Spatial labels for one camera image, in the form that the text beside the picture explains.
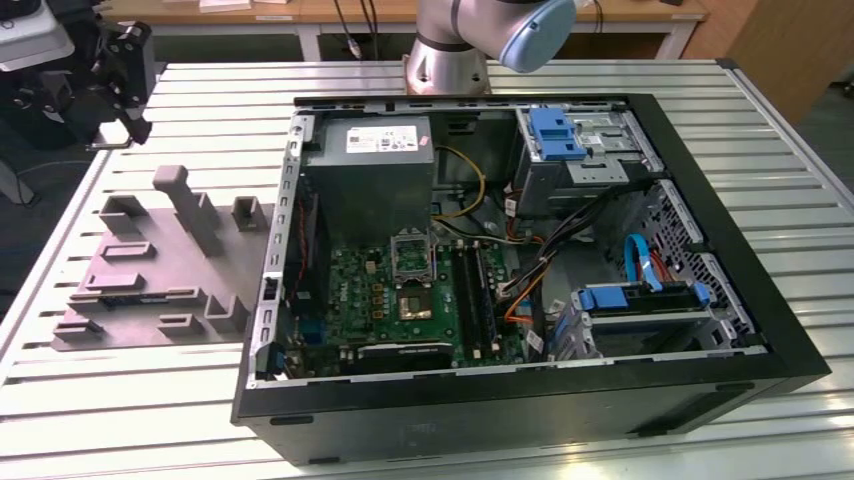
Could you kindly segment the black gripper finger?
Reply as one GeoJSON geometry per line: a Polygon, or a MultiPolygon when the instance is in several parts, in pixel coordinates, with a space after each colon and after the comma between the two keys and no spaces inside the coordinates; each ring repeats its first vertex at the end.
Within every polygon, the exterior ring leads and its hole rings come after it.
{"type": "Polygon", "coordinates": [[[98,24],[102,33],[98,96],[130,140],[144,144],[152,124],[142,111],[153,91],[152,29],[138,21],[98,24]]]}
{"type": "Polygon", "coordinates": [[[9,74],[9,123],[66,124],[70,89],[57,73],[18,70],[9,74]]]}

